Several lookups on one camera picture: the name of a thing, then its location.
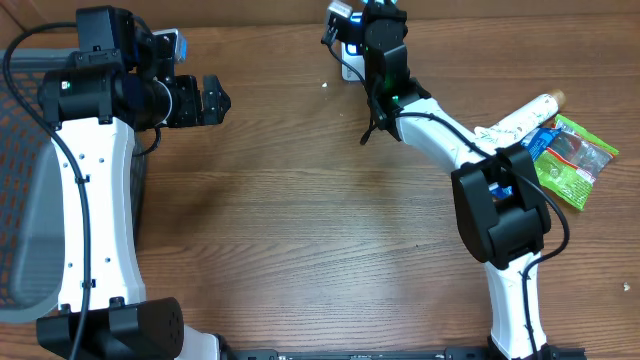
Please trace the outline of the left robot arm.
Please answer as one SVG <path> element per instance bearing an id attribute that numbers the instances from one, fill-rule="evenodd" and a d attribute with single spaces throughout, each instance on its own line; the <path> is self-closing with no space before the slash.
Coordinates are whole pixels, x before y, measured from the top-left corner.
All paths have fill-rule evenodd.
<path id="1" fill-rule="evenodd" d="M 151 300 L 134 241 L 131 168 L 140 131 L 220 124 L 229 96 L 215 76 L 177 75 L 180 32 L 151 31 L 130 11 L 80 9 L 70 65 L 39 91 L 63 192 L 59 314 L 37 339 L 65 359 L 221 359 L 221 339 L 185 323 L 178 301 Z"/>

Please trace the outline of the teal tissue pack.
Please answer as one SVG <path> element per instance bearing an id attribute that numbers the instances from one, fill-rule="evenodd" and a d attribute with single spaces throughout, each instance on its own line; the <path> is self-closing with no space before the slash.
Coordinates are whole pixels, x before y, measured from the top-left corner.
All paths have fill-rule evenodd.
<path id="1" fill-rule="evenodd" d="M 385 5 L 385 4 L 393 4 L 396 5 L 398 0 L 361 0 L 361 2 L 365 5 L 369 4 L 369 3 L 376 3 L 376 4 L 381 4 L 381 5 Z"/>

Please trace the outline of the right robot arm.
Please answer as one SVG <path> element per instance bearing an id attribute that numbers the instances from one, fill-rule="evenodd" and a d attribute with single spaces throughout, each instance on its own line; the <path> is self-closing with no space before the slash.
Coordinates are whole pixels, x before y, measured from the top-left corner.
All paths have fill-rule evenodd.
<path id="1" fill-rule="evenodd" d="M 490 345 L 501 359 L 540 359 L 548 347 L 537 291 L 551 228 L 548 197 L 521 145 L 495 148 L 473 139 L 411 76 L 407 33 L 407 14 L 393 2 L 366 3 L 356 43 L 364 57 L 369 128 L 443 162 L 460 238 L 487 272 Z"/>

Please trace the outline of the blue snack bar wrapper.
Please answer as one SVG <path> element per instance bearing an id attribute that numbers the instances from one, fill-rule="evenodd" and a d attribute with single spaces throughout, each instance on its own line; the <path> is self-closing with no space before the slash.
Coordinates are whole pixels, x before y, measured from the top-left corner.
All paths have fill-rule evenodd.
<path id="1" fill-rule="evenodd" d="M 559 129 L 536 128 L 525 136 L 520 144 L 527 149 L 532 160 L 536 161 L 560 133 Z M 490 192 L 494 198 L 503 200 L 513 194 L 513 187 L 495 185 L 490 188 Z"/>

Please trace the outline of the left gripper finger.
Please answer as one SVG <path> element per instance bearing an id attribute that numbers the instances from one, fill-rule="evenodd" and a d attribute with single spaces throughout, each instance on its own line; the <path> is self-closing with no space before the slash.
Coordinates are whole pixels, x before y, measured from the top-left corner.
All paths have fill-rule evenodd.
<path id="1" fill-rule="evenodd" d="M 202 102 L 204 106 L 230 106 L 231 99 L 216 75 L 203 77 Z"/>
<path id="2" fill-rule="evenodd" d="M 203 106 L 203 125 L 220 125 L 224 121 L 226 113 L 230 110 L 230 103 L 218 104 L 216 106 Z"/>

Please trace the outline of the white tube gold cap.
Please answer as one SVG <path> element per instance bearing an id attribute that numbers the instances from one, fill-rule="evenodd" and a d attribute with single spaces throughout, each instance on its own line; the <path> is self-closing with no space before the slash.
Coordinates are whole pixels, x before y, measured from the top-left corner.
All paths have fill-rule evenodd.
<path id="1" fill-rule="evenodd" d="M 474 134 L 479 140 L 496 148 L 509 147 L 557 114 L 566 101 L 563 91 L 553 89 L 537 96 L 491 127 L 476 127 Z"/>

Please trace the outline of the green snack bag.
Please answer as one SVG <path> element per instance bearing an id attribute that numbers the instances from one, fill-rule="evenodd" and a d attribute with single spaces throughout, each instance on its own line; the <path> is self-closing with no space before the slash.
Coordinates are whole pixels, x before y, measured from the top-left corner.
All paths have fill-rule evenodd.
<path id="1" fill-rule="evenodd" d="M 583 211 L 599 174 L 619 151 L 560 114 L 551 130 L 556 135 L 534 161 L 539 183 Z"/>

